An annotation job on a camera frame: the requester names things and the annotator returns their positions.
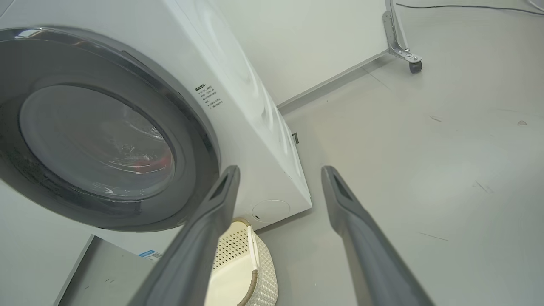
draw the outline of white wall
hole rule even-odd
[[[12,2],[13,0],[0,0],[0,16],[4,14]]]
[[[276,105],[387,49],[384,0],[211,0]]]

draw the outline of cable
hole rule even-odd
[[[530,3],[532,6],[538,8],[538,9],[541,10],[541,11],[544,11],[544,7],[541,7],[541,6],[540,6],[540,5],[544,5],[544,3],[542,3],[542,4],[536,4],[533,0],[527,0],[527,1],[529,1],[529,3]]]
[[[511,9],[511,8],[497,8],[497,7],[486,7],[483,5],[457,5],[457,4],[447,4],[447,5],[433,5],[431,7],[413,7],[411,5],[397,3],[397,5],[410,9],[435,9],[435,8],[480,8],[480,9],[492,9],[492,10],[509,10],[509,11],[522,11],[524,13],[544,16],[544,13],[537,13],[535,11],[527,11],[522,9]]]

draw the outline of laundry basket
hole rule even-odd
[[[217,246],[205,306],[274,306],[277,280],[264,242],[235,221]]]

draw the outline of sticker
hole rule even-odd
[[[202,84],[195,88],[195,91],[209,109],[218,107],[223,103],[223,100],[217,97],[217,91],[211,85]]]
[[[159,252],[155,252],[154,250],[149,250],[147,252],[144,252],[144,253],[141,253],[140,255],[138,255],[140,257],[143,257],[143,258],[147,258],[151,261],[157,261],[159,260],[163,255]]]

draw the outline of gray floor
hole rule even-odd
[[[314,207],[258,232],[276,266],[277,305],[355,304],[324,206],[325,164],[340,171],[437,305],[539,305],[544,18],[400,10],[412,50],[424,57],[421,73],[383,57],[286,114]],[[98,241],[62,304],[123,305],[151,267]]]

